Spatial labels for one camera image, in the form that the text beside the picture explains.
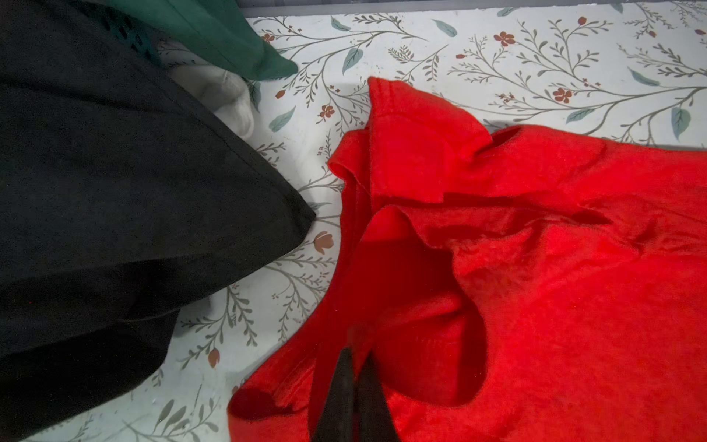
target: red flower print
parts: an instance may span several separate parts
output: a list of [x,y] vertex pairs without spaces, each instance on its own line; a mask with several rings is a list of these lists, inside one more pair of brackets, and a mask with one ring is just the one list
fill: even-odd
[[501,33],[499,35],[494,35],[493,38],[497,42],[501,42],[501,46],[508,46],[508,45],[515,44],[515,40],[514,40],[515,36],[513,34]]
[[334,108],[332,106],[323,105],[322,112],[319,112],[321,118],[331,118],[334,114]]
[[209,352],[207,359],[209,360],[209,365],[212,368],[216,368],[216,364],[221,360],[221,353],[219,353],[217,349],[213,349]]
[[570,97],[572,96],[572,91],[565,91],[560,88],[554,91],[552,95],[555,95],[555,101],[564,101],[565,104],[570,102]]
[[314,250],[322,255],[324,254],[324,249],[330,249],[332,247],[334,247],[334,238],[331,233],[319,232],[317,236],[314,237]]

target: black fabric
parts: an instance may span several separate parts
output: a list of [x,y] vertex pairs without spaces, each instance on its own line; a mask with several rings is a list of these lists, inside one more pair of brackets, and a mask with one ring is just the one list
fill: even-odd
[[363,362],[358,379],[353,362],[351,350],[344,348],[311,442],[400,442],[373,356]]
[[127,392],[176,310],[314,213],[163,71],[60,0],[0,1],[0,440]]

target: teal leaf print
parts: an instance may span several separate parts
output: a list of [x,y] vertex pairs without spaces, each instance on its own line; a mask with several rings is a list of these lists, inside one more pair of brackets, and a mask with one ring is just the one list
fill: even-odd
[[594,112],[593,107],[588,107],[587,109],[576,110],[567,116],[567,121],[565,123],[572,123],[575,121],[579,121],[592,112]]
[[351,30],[349,26],[344,26],[336,18],[332,17],[332,28],[336,30]]
[[262,95],[260,95],[260,82],[253,81],[252,83],[249,83],[248,92],[250,92],[250,102],[253,103],[255,110],[260,112],[260,109],[258,109],[258,106],[260,106],[260,100],[262,99]]
[[670,110],[670,122],[672,123],[672,133],[675,134],[675,139],[680,140],[680,134],[685,132],[690,125],[690,112],[687,109],[674,107]]
[[167,419],[167,421],[165,423],[165,429],[167,429],[168,426],[179,422],[179,420],[184,417],[184,414],[186,412],[187,412],[186,405],[184,407],[178,409],[177,412],[174,413],[171,418]]
[[432,20],[433,22],[437,23],[437,27],[444,32],[445,34],[449,35],[450,37],[456,37],[457,36],[457,30],[454,29],[453,26],[448,25],[447,23],[444,23],[443,21],[439,20]]
[[172,406],[175,404],[174,399],[171,401],[167,402],[167,405],[165,405],[164,408],[162,408],[162,412],[160,413],[160,416],[157,418],[157,424],[155,424],[155,429],[157,429],[157,425],[160,424],[163,420],[167,419],[167,416],[170,415],[170,412],[172,411]]
[[189,425],[189,419],[184,419],[179,424],[174,425],[174,427],[172,427],[172,431],[179,431],[185,428],[187,425]]
[[344,59],[344,67],[341,68],[341,73],[343,74],[347,69],[358,63],[361,60],[361,57],[363,57],[363,50],[360,50],[357,47],[352,47]]
[[647,86],[660,86],[659,81],[651,80],[650,78],[646,78],[631,68],[629,68],[629,71],[631,71],[631,75],[633,76],[633,79],[641,84],[645,84]]
[[285,112],[284,114],[278,115],[277,117],[275,117],[275,120],[272,120],[270,122],[270,124],[268,124],[268,127],[270,128],[270,130],[272,130],[273,132],[277,132],[280,129],[282,129],[283,127],[285,127],[285,124],[287,124],[290,121],[290,119],[292,118],[292,115],[294,115],[295,107],[290,109],[289,112]]
[[503,9],[501,9],[496,15],[499,16],[499,17],[505,17],[505,16],[507,16],[508,14],[510,14],[510,13],[512,13],[513,11],[515,11],[516,9],[518,9],[518,8],[503,8]]

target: floral bedsheet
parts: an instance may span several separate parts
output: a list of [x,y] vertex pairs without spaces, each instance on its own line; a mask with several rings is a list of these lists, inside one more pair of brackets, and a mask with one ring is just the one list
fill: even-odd
[[[226,405],[325,295],[337,263],[340,180],[327,160],[365,125],[366,79],[399,79],[509,124],[666,149],[707,142],[707,4],[671,1],[268,17],[253,28],[296,76],[251,82],[249,140],[317,212],[308,239],[182,309],[167,359],[134,391],[34,435],[42,442],[229,440]],[[174,42],[166,65],[202,63]]]

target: white bedsheet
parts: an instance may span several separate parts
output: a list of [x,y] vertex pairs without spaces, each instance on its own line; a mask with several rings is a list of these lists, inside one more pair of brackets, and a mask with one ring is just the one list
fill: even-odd
[[[362,127],[366,79],[399,78],[490,130],[543,124],[637,144],[707,143],[707,4],[666,2],[254,18],[300,66],[250,84],[249,140],[317,212],[307,241],[181,312],[165,363],[133,392],[34,441],[229,440],[234,388],[324,296],[339,251],[342,183],[326,162]],[[201,63],[165,43],[166,64]]]

